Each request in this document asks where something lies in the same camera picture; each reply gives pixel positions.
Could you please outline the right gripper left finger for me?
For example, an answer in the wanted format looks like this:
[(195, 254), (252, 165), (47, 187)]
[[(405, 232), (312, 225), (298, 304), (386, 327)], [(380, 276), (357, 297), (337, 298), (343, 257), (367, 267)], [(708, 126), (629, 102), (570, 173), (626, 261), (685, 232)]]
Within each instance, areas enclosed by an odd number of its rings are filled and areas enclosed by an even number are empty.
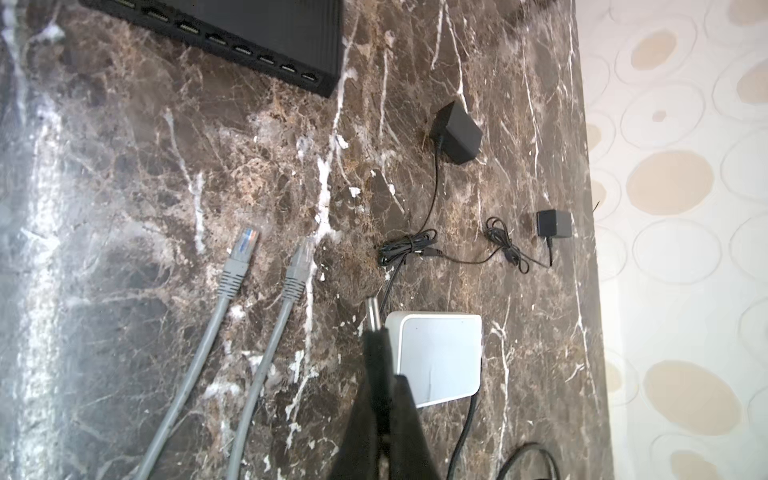
[(328, 479), (378, 479), (390, 437), (390, 339), (385, 328), (363, 336), (365, 378)]

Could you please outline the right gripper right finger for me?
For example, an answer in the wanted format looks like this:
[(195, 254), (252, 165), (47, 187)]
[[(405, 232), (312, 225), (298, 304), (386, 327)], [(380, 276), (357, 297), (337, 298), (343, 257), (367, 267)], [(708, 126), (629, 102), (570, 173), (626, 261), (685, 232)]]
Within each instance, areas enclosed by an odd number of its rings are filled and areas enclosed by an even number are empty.
[(406, 377), (394, 376), (389, 403), (390, 479), (439, 479)]

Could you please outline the black power adapter with cable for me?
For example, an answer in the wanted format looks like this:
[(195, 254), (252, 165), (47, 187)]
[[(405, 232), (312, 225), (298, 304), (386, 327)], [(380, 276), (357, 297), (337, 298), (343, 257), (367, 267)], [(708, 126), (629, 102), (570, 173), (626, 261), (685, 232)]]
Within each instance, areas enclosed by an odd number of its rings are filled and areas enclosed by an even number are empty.
[(438, 244), (439, 230), (430, 221), (437, 211), (440, 190), (445, 190), (444, 167), (446, 163), (462, 166), (475, 160), (482, 142), (482, 132), (459, 100), (441, 107), (435, 114), (428, 134), (433, 143), (433, 189), (425, 218), (416, 232), (405, 233), (384, 241), (376, 248), (376, 261), (380, 267), (393, 266), (376, 313), (383, 318), (395, 280), (411, 255), (449, 259)]

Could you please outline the black network switch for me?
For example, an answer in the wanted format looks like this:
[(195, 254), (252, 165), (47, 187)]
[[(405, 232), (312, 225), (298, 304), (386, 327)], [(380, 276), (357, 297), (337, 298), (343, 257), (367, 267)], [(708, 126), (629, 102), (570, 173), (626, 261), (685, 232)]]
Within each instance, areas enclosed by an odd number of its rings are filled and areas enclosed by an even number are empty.
[(84, 6), (328, 98), (342, 68), (340, 0), (91, 0)]

